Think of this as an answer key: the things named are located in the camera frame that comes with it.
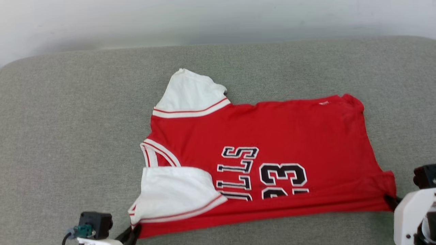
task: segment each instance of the black cable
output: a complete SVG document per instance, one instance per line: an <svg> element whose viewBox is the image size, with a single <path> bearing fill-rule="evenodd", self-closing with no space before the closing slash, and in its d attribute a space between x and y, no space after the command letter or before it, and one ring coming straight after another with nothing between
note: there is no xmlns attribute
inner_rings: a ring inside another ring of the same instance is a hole
<svg viewBox="0 0 436 245"><path fill-rule="evenodd" d="M62 245L65 245L65 242L67 241L69 236L71 236L71 232L65 235L64 240L62 240Z"/></svg>

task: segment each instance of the gray sofa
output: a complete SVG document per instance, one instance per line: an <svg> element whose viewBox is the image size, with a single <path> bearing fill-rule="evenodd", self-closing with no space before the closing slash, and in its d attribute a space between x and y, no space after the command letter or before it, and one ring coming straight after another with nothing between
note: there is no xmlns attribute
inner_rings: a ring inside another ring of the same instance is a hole
<svg viewBox="0 0 436 245"><path fill-rule="evenodd" d="M109 212L111 238L140 193L139 143L179 68L235 104L351 93L399 196L436 163L436 41L421 37L78 51L0 71L0 243L57 245L82 211ZM393 214L328 213L162 235L142 244L393 244Z"/></svg>

